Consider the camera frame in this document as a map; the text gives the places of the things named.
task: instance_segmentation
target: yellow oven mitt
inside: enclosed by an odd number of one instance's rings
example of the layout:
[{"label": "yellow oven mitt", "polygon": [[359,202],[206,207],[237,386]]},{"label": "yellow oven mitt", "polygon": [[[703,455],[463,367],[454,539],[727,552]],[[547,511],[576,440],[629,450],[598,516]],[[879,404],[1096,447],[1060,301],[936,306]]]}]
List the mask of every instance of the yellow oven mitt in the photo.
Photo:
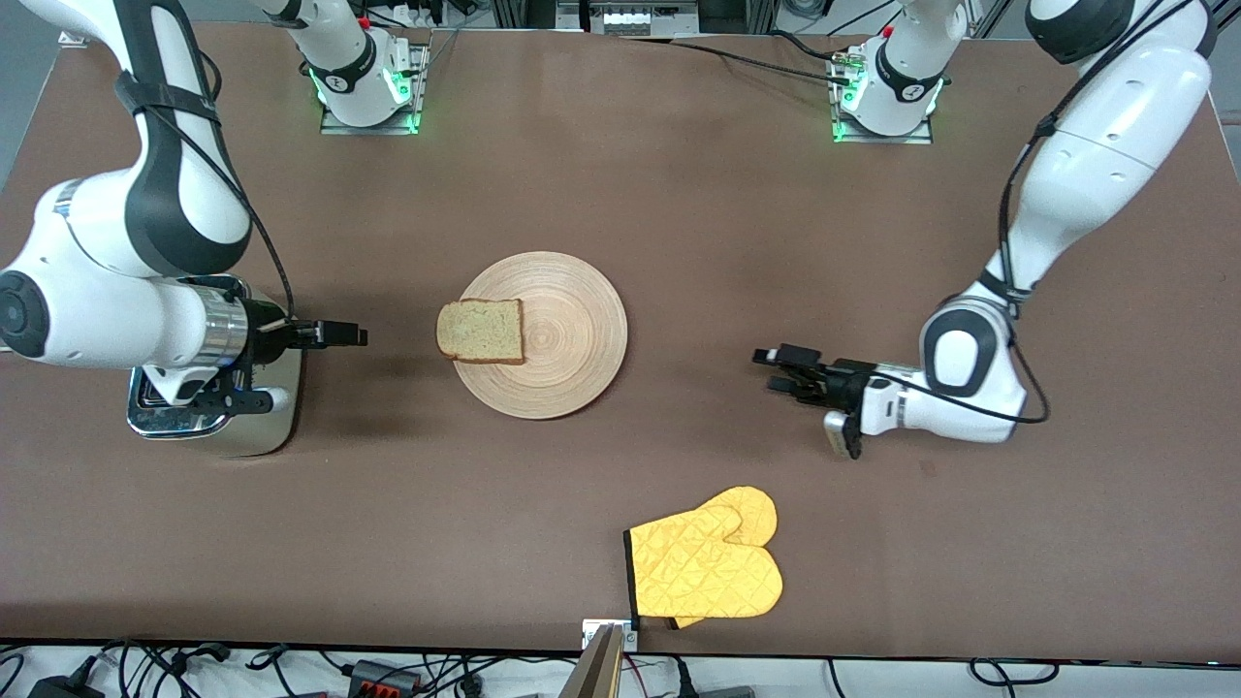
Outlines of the yellow oven mitt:
[{"label": "yellow oven mitt", "polygon": [[697,509],[625,532],[634,619],[673,619],[685,627],[704,617],[766,614],[784,582],[762,548],[776,533],[776,504],[753,487],[735,487]]}]

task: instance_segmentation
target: slice of bread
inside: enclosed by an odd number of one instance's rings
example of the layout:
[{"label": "slice of bread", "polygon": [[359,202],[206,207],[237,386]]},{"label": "slice of bread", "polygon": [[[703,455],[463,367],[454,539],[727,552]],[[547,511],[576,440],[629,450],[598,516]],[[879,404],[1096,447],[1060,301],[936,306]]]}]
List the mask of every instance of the slice of bread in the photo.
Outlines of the slice of bread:
[{"label": "slice of bread", "polygon": [[463,298],[444,306],[436,322],[439,353],[464,364],[526,361],[521,338],[521,301]]}]

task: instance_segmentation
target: round wooden board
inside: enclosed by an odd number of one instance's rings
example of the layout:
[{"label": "round wooden board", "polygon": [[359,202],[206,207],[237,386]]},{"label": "round wooden board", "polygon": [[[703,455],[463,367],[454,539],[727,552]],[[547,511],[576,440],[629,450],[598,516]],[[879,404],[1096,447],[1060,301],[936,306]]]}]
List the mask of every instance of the round wooden board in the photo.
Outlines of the round wooden board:
[{"label": "round wooden board", "polygon": [[560,252],[525,252],[488,267],[462,298],[521,299],[525,364],[463,364],[457,374],[490,407],[525,420],[575,412],[620,370],[624,306],[598,270]]}]

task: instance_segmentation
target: brown table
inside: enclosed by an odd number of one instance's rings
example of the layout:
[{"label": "brown table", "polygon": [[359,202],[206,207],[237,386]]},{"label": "brown table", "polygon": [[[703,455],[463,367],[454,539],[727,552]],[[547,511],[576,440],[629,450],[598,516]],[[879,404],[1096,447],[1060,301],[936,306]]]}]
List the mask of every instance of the brown table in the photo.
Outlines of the brown table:
[{"label": "brown table", "polygon": [[[748,483],[779,508],[783,599],[644,650],[1241,661],[1241,197],[1207,107],[1029,304],[1050,425],[841,462],[750,354],[917,359],[1070,84],[1033,43],[961,47],[933,147],[864,147],[831,143],[818,84],[551,32],[463,34],[416,138],[320,137],[282,32],[200,41],[299,308],[372,344],[313,356],[297,437],[246,462],[140,441],[123,373],[0,359],[0,635],[572,648],[583,617],[627,615],[623,529]],[[46,188],[133,160],[114,76],[101,46],[62,52],[2,257]],[[442,303],[529,250],[602,270],[632,329],[612,389],[546,424],[485,407],[433,339]],[[257,242],[240,272],[277,291]]]}]

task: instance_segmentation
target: gray floor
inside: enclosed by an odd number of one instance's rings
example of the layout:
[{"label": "gray floor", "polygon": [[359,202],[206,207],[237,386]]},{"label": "gray floor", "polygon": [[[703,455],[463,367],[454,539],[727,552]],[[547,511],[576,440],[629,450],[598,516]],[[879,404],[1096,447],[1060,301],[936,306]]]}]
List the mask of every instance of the gray floor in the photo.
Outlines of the gray floor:
[{"label": "gray floor", "polygon": [[[195,20],[262,21],[262,14],[246,0],[182,0]],[[1023,22],[1023,2],[1015,2],[995,31],[999,39],[1029,39]],[[1220,39],[1211,67],[1211,93],[1222,111],[1241,109],[1241,25]],[[0,0],[0,189],[21,145],[22,135],[52,62],[58,31],[34,16],[17,0]],[[1225,127],[1225,138],[1241,161],[1241,125]]]}]

